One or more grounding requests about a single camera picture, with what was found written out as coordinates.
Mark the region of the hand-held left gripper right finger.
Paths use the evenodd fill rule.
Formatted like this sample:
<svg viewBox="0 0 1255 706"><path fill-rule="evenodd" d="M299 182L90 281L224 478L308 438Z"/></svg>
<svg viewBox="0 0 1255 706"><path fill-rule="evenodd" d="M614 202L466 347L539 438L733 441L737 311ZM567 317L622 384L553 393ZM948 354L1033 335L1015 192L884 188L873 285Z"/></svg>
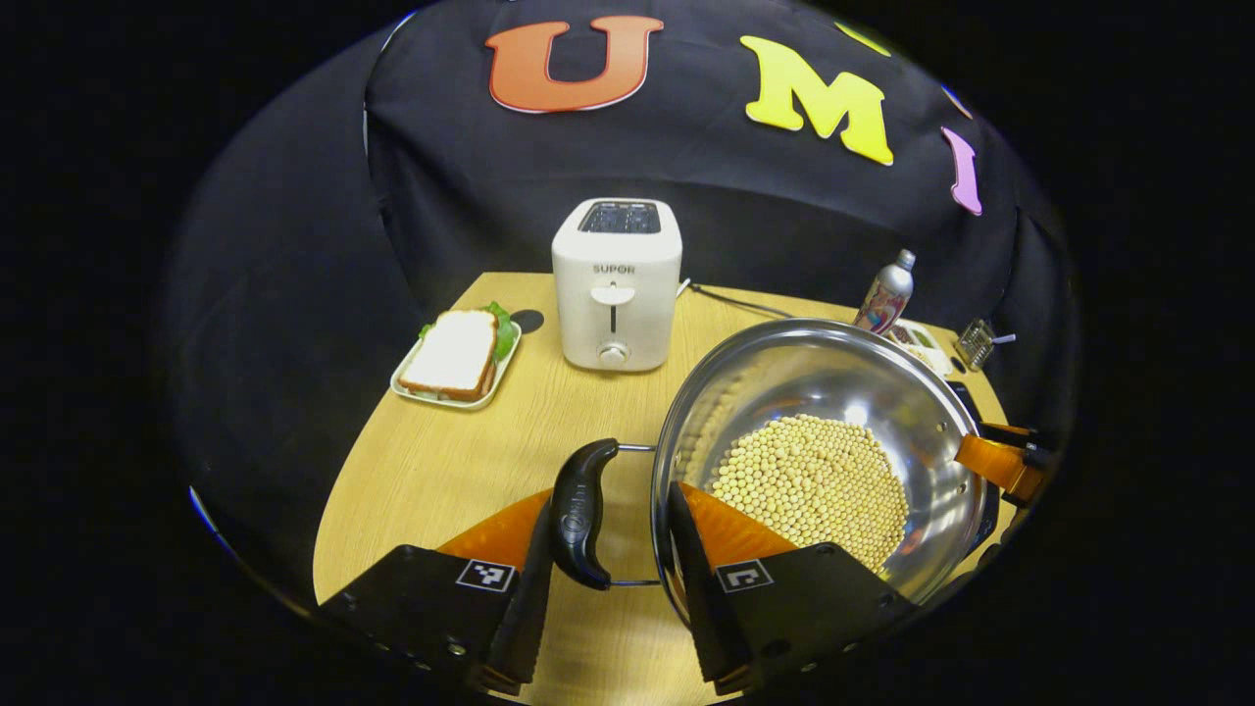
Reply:
<svg viewBox="0 0 1255 706"><path fill-rule="evenodd" d="M717 693L759 691L915 619L915 603L833 542L710 561L723 534L702 530L694 497L694 487L671 483L671 589Z"/></svg>

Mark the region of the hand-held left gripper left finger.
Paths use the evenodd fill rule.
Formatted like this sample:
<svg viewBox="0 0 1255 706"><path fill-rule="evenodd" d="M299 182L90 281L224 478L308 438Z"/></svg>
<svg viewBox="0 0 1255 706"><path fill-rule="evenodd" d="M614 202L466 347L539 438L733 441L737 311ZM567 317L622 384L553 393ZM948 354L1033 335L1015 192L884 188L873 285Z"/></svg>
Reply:
<svg viewBox="0 0 1255 706"><path fill-rule="evenodd" d="M525 497L435 549L395 545L323 599L320 617L397 662L517 696L545 630L551 495Z"/></svg>

